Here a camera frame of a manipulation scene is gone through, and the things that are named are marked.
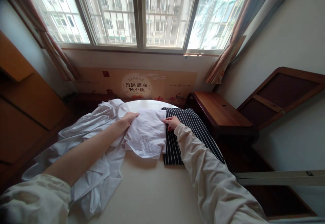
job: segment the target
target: curtain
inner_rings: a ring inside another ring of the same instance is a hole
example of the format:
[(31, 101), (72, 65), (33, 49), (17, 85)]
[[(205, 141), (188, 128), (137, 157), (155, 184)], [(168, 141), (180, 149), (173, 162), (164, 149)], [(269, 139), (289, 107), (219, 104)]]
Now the curtain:
[(245, 0), (237, 21), (234, 25), (233, 32), (230, 36), (229, 44), (218, 57), (214, 65), (209, 70), (205, 82), (210, 84), (221, 84), (224, 72), (233, 56), (237, 43), (242, 37), (247, 27), (258, 13), (265, 0)]
[(14, 0), (18, 7), (24, 12), (25, 16), (33, 25), (41, 37), (42, 44), (49, 54), (53, 64), (59, 71), (63, 80), (74, 81), (79, 78), (78, 73), (63, 53), (62, 49), (48, 32), (43, 19), (39, 15), (32, 0)]

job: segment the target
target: black and white striped apron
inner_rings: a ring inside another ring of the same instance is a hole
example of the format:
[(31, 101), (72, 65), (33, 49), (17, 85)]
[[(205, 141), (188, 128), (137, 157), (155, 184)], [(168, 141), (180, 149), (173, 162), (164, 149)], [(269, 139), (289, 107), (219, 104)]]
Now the black and white striped apron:
[[(213, 138), (209, 134), (206, 126), (202, 120), (193, 111), (193, 109), (179, 109), (179, 108), (162, 108), (166, 110), (166, 118), (176, 116), (185, 126), (189, 127), (195, 136), (201, 140), (212, 153), (225, 164), (224, 158), (220, 153), (219, 148), (214, 142)], [(180, 155), (180, 149), (177, 143), (177, 137), (174, 132), (168, 131), (168, 125), (166, 125), (166, 154), (163, 155), (165, 165), (183, 165), (183, 161)]]

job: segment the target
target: wooden wardrobe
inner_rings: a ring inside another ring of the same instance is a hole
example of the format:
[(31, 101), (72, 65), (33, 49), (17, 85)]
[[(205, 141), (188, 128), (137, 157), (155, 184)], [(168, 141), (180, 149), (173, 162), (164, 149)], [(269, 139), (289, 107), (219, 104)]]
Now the wooden wardrobe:
[(68, 108), (0, 31), (0, 186), (43, 146)]

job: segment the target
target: round table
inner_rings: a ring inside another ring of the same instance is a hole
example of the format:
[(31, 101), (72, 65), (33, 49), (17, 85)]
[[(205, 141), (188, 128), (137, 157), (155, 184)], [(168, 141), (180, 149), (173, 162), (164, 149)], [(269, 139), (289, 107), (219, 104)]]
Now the round table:
[[(131, 112), (177, 108), (155, 100), (136, 100), (127, 105)], [(127, 151), (121, 173), (123, 180), (104, 211), (89, 223), (202, 223), (197, 195), (183, 165), (165, 166), (162, 155), (159, 160), (142, 159)], [(85, 222), (76, 215), (70, 215), (69, 223)]]

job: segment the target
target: beige sleeve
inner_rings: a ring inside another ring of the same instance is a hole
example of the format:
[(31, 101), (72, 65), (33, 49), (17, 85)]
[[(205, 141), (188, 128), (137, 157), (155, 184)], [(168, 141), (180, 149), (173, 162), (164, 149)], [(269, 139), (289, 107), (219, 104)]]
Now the beige sleeve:
[(66, 182), (40, 174), (0, 196), (0, 216), (4, 223), (67, 223), (69, 202)]
[(198, 195), (203, 223), (267, 223), (262, 207), (236, 177), (180, 124), (174, 131), (182, 160)]

